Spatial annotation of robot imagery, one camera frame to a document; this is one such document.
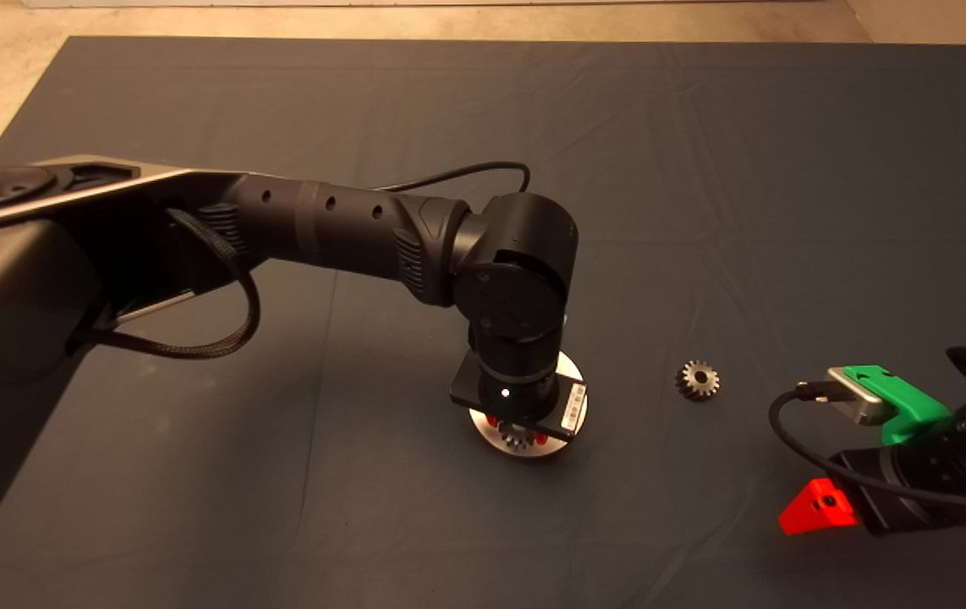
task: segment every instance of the table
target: table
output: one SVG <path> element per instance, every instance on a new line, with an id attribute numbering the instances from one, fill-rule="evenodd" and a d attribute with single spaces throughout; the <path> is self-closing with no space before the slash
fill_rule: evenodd
<path id="1" fill-rule="evenodd" d="M 0 606 L 966 604 L 966 529 L 784 537 L 816 471 L 765 414 L 843 364 L 965 400 L 966 47 L 74 38 L 0 166 L 74 153 L 358 185 L 530 163 L 580 226 L 591 412 L 560 458 L 503 458 L 446 397 L 458 313 L 266 263 L 239 354 L 88 356 L 0 509 Z M 129 329 L 195 342 L 243 307 Z M 715 400 L 673 388 L 694 358 Z"/>

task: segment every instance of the small gear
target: small gear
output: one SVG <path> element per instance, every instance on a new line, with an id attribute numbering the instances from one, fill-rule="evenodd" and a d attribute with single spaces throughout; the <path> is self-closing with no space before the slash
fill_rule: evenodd
<path id="1" fill-rule="evenodd" d="M 498 432 L 502 435 L 502 442 L 506 442 L 506 447 L 511 451 L 523 451 L 533 444 L 547 442 L 547 436 L 536 433 L 530 429 L 525 429 L 521 425 L 507 423 L 505 420 L 498 421 Z"/>
<path id="2" fill-rule="evenodd" d="M 675 386 L 688 400 L 702 402 L 720 390 L 720 374 L 707 362 L 692 359 L 675 375 Z"/>

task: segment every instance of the metal disc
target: metal disc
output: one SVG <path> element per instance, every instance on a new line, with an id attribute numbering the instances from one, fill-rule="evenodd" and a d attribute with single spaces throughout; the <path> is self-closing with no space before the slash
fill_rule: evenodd
<path id="1" fill-rule="evenodd" d="M 577 369 L 577 364 L 573 363 L 563 352 L 559 352 L 557 355 L 557 373 L 568 376 L 569 378 L 576 378 L 577 381 L 584 381 L 585 378 L 580 375 L 580 370 Z M 548 438 L 546 442 L 542 444 L 530 444 L 527 447 L 510 447 L 507 445 L 506 441 L 502 439 L 502 433 L 498 429 L 491 427 L 490 423 L 487 423 L 486 414 L 479 411 L 473 411 L 473 409 L 468 409 L 468 414 L 472 417 L 472 423 L 475 423 L 475 429 L 478 429 L 480 436 L 483 436 L 487 443 L 490 443 L 492 447 L 498 448 L 499 451 L 506 453 L 507 455 L 518 456 L 518 458 L 541 458 L 541 456 L 552 455 L 562 450 L 567 446 L 567 442 L 558 440 L 556 438 Z M 580 416 L 577 419 L 577 425 L 574 428 L 574 433 L 580 433 L 580 426 L 585 423 L 585 417 L 588 416 L 588 394 L 585 394 L 584 404 L 580 406 Z"/>

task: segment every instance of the spur gear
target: spur gear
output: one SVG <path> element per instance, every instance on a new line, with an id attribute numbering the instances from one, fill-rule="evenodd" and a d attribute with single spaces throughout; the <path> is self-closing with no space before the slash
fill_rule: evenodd
<path id="1" fill-rule="evenodd" d="M 707 362 L 692 359 L 675 375 L 675 386 L 688 400 L 702 402 L 720 390 L 720 373 Z"/>

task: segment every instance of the concrete floor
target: concrete floor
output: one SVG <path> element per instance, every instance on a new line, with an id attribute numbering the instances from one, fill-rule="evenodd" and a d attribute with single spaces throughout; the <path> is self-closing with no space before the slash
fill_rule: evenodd
<path id="1" fill-rule="evenodd" d="M 916 0 L 894 1 L 908 4 Z M 938 1 L 946 4 L 954 0 Z M 908 21 L 899 12 L 887 12 L 886 3 L 877 2 L 881 4 L 874 0 L 852 0 L 852 4 L 847 0 L 820 0 L 486 8 L 44 8 L 34 11 L 15 0 L 0 0 L 0 134 L 58 47 L 72 35 L 776 42 L 916 41 L 919 38 L 927 41 L 923 39 L 923 32 L 916 35 L 902 25 Z M 870 11 L 870 22 L 857 19 L 852 5 Z M 952 34 L 956 20 L 944 12 L 939 15 L 946 22 L 941 31 L 944 38 Z M 879 35 L 872 38 L 870 32 L 875 31 Z"/>

